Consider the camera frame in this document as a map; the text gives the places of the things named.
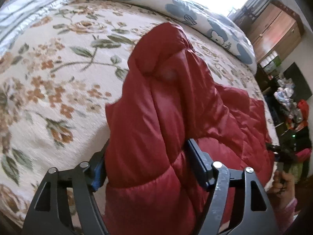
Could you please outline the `person's right hand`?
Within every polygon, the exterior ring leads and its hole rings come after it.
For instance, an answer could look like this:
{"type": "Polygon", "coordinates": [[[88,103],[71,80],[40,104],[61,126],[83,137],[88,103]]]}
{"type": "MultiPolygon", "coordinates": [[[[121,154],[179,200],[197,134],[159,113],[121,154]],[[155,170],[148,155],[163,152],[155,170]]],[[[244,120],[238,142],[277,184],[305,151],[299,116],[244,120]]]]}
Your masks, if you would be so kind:
{"type": "Polygon", "coordinates": [[[295,199],[293,174],[276,170],[267,194],[274,201],[274,208],[278,210],[286,208],[295,199]]]}

